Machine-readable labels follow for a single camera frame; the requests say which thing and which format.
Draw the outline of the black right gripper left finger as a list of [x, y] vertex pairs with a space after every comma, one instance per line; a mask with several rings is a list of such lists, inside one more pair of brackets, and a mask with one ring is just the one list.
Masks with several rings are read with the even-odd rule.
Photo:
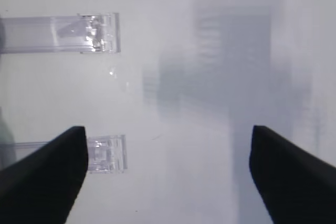
[[88, 170], [83, 126], [73, 126], [1, 171], [1, 223], [66, 223]]

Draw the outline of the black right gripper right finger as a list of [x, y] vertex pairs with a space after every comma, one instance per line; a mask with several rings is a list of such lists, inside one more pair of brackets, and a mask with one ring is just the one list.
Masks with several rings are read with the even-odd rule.
[[335, 167], [255, 125], [249, 170], [273, 223], [335, 223]]

